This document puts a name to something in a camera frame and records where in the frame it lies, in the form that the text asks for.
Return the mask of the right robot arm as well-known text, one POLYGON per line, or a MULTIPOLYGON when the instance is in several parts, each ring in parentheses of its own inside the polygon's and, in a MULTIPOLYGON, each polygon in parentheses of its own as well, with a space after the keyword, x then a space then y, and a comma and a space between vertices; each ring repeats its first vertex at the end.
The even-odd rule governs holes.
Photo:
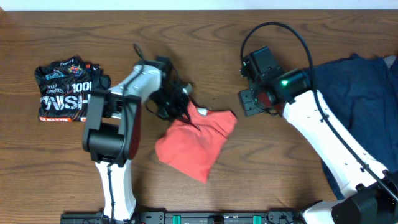
POLYGON ((330 110, 307 72, 283 71, 268 47, 241 59, 249 82, 239 92, 244 114, 280 116, 329 168, 342 199, 282 215, 283 223, 397 223, 397 174, 371 156, 330 110))

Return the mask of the red printed t-shirt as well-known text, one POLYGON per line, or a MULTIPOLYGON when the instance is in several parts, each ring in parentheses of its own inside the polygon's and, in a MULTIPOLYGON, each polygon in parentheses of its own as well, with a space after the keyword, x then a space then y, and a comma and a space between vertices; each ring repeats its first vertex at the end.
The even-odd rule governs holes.
POLYGON ((159 161, 205 184, 238 122, 230 110, 212 111, 189 102, 189 123, 172 122, 155 144, 159 161))

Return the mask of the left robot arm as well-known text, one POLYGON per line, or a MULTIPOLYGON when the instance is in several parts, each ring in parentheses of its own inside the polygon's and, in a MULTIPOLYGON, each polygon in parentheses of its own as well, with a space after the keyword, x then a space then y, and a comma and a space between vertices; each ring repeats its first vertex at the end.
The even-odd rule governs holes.
POLYGON ((141 59, 118 85, 91 93, 82 145, 95 162, 103 185, 101 223, 133 223, 136 199, 131 164, 141 139, 141 112, 148 101, 156 117, 189 122, 192 86, 183 83, 167 57, 141 59))

